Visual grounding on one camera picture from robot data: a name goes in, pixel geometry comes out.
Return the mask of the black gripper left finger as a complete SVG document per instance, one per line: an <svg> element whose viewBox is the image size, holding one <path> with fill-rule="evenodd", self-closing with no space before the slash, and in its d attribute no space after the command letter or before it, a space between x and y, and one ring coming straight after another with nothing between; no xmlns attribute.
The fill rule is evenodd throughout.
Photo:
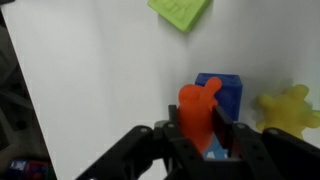
<svg viewBox="0 0 320 180"><path fill-rule="evenodd" d="M162 159L164 180L206 180L203 159L178 125L176 105L169 105L169 119L153 128L138 125L84 170L76 180L138 180Z"/></svg>

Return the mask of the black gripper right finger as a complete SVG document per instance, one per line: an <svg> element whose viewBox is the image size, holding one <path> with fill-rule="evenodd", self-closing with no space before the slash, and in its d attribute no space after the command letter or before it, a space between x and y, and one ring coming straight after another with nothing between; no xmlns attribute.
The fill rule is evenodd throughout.
<svg viewBox="0 0 320 180"><path fill-rule="evenodd" d="M278 128L257 133L213 108L214 132L224 160L212 160L218 180L320 180L320 149Z"/></svg>

